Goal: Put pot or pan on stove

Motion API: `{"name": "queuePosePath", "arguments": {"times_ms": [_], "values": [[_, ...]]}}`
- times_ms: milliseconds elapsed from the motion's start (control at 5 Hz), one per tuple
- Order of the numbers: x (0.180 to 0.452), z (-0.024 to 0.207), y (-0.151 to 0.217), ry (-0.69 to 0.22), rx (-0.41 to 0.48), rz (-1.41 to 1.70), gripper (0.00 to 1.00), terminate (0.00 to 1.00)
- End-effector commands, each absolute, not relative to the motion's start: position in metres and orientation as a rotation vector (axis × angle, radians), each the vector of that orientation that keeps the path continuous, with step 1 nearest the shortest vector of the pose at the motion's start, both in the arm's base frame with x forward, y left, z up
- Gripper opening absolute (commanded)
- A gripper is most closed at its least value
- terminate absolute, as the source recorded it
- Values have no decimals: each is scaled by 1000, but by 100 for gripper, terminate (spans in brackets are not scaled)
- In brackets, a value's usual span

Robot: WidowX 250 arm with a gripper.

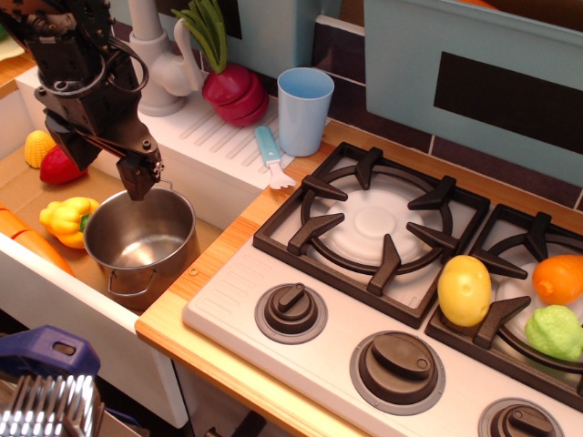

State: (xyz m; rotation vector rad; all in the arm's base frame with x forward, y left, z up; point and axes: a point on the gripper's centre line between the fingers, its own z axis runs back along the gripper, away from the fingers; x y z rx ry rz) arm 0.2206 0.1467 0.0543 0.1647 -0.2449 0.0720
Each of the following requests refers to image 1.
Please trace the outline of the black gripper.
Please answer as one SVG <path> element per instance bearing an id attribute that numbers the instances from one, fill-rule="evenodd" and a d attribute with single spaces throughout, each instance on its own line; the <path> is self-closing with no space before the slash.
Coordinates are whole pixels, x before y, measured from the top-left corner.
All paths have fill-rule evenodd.
<path id="1" fill-rule="evenodd" d="M 164 168 L 158 143 L 138 118 L 141 98 L 133 72 L 101 72 L 50 78 L 37 74 L 35 98 L 44 106 L 45 125 L 81 169 L 107 151 L 118 158 L 120 179 L 134 201 L 160 182 Z"/>

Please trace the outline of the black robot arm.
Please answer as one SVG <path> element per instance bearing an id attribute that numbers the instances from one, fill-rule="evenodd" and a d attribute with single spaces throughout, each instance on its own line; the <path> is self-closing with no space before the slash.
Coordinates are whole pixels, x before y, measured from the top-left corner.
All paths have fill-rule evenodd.
<path id="1" fill-rule="evenodd" d="M 107 1 L 4 1 L 1 24 L 37 65 L 36 99 L 45 125 L 78 169 L 100 152 L 117 157 L 120 179 L 133 200 L 160 181 L 158 144 L 138 118 L 148 70 L 114 37 Z"/>

